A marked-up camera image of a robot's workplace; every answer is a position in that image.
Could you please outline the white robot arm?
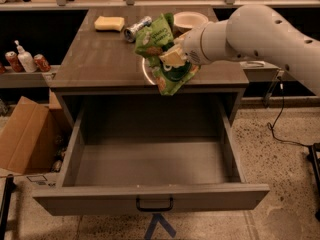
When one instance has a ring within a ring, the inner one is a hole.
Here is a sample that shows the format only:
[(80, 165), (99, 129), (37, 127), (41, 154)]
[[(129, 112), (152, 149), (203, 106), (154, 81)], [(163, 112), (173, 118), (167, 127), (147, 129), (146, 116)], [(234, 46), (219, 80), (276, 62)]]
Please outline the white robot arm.
[(167, 69), (185, 62), (265, 61), (288, 73), (320, 96), (320, 42), (304, 35), (265, 5), (244, 5), (229, 19), (207, 22), (174, 41), (160, 55)]

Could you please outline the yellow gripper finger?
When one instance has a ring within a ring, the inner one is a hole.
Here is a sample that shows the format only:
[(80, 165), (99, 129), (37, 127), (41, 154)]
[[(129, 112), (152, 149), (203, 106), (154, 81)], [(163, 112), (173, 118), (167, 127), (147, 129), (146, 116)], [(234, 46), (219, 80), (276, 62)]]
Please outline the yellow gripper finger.
[(176, 38), (174, 39), (174, 44), (179, 44), (179, 43), (181, 43), (181, 42), (185, 39), (185, 37), (188, 35), (189, 32), (190, 32), (190, 31), (187, 31), (187, 32), (179, 35), (178, 37), (176, 37)]
[(172, 67), (183, 66), (187, 61), (187, 57), (180, 44), (176, 44), (173, 47), (171, 47), (168, 51), (163, 52), (159, 56), (159, 59), (165, 66)]

